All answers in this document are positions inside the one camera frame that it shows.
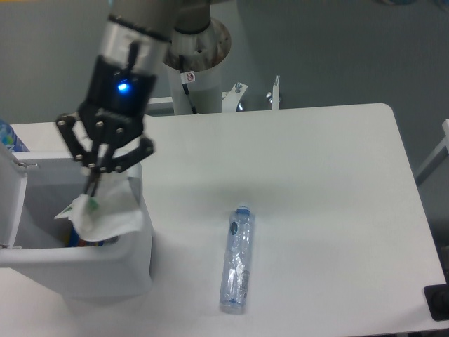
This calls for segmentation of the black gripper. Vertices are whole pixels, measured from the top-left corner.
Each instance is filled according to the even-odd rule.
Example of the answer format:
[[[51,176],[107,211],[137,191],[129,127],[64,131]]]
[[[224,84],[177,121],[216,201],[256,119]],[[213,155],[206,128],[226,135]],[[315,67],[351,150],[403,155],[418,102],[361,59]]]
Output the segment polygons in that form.
[[[77,115],[61,114],[55,120],[73,160],[88,169],[84,194],[95,196],[101,175],[123,173],[154,154],[153,140],[141,136],[136,148],[114,157],[120,147],[142,135],[143,114],[155,83],[154,74],[127,70],[101,55],[96,58],[87,96],[78,113],[89,138],[108,144],[98,163],[98,148],[87,151],[74,132]]]

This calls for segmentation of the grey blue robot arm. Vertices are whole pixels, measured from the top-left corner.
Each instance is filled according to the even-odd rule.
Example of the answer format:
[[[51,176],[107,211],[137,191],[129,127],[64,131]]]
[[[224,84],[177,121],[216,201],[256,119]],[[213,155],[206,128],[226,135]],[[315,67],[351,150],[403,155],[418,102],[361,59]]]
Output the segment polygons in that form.
[[[173,32],[201,32],[211,1],[114,1],[86,97],[55,124],[74,161],[90,171],[84,194],[103,174],[122,173],[155,151],[144,115]]]

